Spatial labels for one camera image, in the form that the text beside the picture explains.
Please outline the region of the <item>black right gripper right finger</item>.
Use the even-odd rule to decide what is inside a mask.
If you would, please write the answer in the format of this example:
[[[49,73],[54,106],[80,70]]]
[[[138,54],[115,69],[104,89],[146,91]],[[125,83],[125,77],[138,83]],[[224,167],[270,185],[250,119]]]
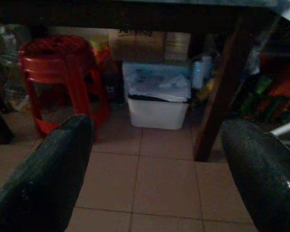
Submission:
[[[272,133],[243,119],[224,121],[221,141],[257,230],[290,232],[290,149]]]

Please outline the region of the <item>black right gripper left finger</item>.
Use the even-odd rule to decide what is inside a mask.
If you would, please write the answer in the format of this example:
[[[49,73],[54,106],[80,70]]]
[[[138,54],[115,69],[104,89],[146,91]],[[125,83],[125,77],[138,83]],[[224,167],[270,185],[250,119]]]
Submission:
[[[48,134],[0,188],[0,232],[63,232],[82,188],[94,141],[84,114]]]

